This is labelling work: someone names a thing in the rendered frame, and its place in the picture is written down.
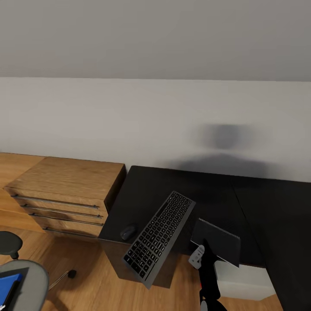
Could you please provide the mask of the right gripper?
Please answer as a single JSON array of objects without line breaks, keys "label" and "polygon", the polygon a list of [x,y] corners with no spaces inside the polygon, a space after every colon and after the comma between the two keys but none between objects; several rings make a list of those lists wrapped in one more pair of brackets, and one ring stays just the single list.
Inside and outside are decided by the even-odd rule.
[{"label": "right gripper", "polygon": [[218,260],[217,255],[212,253],[212,250],[206,239],[204,241],[204,254],[201,259],[201,267],[198,269],[200,281],[203,277],[212,277],[216,279],[216,274],[213,264]]}]

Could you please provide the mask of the desktop computer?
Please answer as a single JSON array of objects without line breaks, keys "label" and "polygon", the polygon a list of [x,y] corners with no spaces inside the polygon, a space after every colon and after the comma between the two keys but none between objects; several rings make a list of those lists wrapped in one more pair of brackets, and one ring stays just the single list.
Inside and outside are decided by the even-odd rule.
[{"label": "desktop computer", "polygon": [[214,270],[221,297],[260,301],[276,294],[265,268],[216,261]]}]

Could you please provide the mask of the mouse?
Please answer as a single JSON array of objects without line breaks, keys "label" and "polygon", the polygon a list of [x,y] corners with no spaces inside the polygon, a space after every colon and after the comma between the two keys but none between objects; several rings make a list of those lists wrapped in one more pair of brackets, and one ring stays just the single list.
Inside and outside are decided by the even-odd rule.
[{"label": "mouse", "polygon": [[124,230],[121,232],[121,236],[124,240],[129,239],[132,237],[137,231],[137,226],[136,225],[128,225],[127,227],[124,228]]}]

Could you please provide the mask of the notebook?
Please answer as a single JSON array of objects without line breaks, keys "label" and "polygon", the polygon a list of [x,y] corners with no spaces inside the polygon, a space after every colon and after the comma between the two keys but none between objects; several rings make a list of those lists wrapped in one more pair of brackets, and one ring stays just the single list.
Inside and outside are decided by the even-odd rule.
[{"label": "notebook", "polygon": [[206,239],[213,254],[239,268],[241,239],[198,218],[191,241],[200,246]]}]

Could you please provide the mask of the keyboard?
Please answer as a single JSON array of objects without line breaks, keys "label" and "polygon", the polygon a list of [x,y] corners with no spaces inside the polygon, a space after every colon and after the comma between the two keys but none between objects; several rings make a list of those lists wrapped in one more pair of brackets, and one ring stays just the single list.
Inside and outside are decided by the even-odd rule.
[{"label": "keyboard", "polygon": [[196,202],[172,191],[121,261],[150,290]]}]

